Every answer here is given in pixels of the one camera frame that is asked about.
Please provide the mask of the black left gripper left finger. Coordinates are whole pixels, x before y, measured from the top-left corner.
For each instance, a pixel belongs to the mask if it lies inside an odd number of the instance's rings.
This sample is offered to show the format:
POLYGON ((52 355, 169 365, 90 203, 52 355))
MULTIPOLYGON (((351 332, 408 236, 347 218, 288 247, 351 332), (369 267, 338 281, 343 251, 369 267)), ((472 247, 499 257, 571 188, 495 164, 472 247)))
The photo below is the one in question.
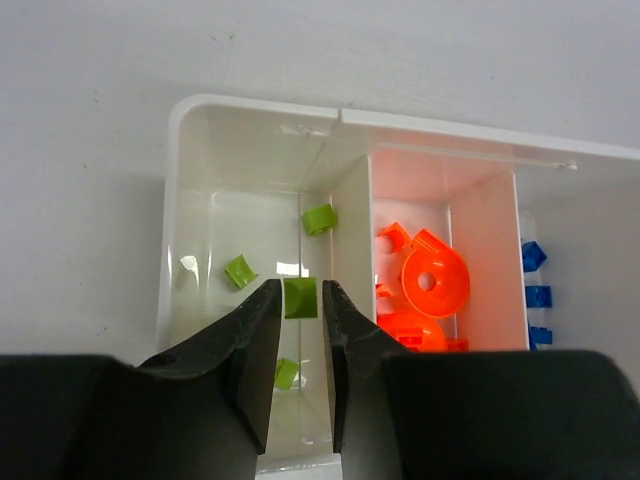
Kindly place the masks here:
POLYGON ((282 286, 139 366, 101 355, 1 360, 5 479, 251 479, 266 449, 282 286))

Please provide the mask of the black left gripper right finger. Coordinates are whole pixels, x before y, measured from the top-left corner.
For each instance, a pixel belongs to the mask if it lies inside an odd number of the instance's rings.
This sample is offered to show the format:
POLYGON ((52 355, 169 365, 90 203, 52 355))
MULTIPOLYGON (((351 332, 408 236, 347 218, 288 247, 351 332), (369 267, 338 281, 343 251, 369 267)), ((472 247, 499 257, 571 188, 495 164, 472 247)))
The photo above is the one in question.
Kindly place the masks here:
POLYGON ((592 351, 414 353, 322 285, 347 479, 635 479, 639 401, 592 351))

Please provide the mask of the green square lego brick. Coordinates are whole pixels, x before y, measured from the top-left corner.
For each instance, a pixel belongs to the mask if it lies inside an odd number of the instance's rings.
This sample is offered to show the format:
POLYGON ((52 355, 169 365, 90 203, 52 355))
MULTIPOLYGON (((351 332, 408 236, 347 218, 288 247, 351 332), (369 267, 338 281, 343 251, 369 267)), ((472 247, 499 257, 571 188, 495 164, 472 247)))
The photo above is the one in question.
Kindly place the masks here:
POLYGON ((338 215, 332 205, 326 203, 306 210, 300 220, 305 233, 314 236, 333 229, 338 224, 338 215))

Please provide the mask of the small blue lego brick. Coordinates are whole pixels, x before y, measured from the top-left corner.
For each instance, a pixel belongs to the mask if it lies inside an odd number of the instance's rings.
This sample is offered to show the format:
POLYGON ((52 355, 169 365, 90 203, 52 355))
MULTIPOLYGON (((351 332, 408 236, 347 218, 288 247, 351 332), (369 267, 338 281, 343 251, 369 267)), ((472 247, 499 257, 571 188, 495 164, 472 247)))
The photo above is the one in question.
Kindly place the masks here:
POLYGON ((548 285, 526 285, 527 308, 548 309, 553 307, 552 290, 548 285))

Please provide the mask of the small blue lego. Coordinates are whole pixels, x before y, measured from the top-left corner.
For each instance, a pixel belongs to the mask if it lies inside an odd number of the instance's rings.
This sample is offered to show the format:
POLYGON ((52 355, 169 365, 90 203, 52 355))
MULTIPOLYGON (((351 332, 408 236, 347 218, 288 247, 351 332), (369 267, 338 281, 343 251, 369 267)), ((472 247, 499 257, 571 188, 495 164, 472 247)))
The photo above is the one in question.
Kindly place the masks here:
POLYGON ((536 241, 522 244, 522 265, 525 273, 536 272, 547 260, 547 255, 536 241))

